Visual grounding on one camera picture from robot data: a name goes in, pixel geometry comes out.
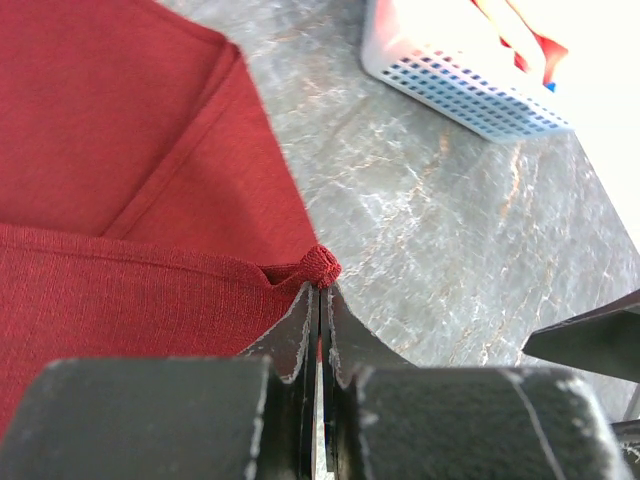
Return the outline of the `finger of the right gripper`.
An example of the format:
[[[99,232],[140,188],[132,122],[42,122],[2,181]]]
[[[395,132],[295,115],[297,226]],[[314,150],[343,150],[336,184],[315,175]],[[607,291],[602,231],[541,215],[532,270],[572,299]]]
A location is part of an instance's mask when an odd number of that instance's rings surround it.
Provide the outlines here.
[[[639,381],[639,292],[533,332],[522,351],[549,362]]]

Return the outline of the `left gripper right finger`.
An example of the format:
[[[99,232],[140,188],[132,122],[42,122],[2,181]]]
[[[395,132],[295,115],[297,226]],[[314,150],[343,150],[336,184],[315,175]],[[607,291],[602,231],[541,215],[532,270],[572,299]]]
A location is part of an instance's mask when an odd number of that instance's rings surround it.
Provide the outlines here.
[[[413,368],[350,310],[339,286],[320,291],[325,457],[327,470],[338,474],[338,396],[359,366]]]

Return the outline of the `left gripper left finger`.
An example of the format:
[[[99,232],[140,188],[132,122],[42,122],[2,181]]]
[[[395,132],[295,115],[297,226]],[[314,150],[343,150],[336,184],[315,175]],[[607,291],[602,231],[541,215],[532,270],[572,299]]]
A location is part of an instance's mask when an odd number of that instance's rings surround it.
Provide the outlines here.
[[[285,315],[241,357],[234,395],[244,479],[311,479],[315,468],[319,293],[305,283]]]

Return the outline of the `dark red cloth napkin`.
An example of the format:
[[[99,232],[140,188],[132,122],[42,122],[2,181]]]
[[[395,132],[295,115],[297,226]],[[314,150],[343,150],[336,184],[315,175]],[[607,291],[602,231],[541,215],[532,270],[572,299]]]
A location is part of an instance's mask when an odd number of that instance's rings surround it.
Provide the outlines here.
[[[1,5],[1,423],[52,361],[235,355],[318,243],[239,48],[153,1]]]

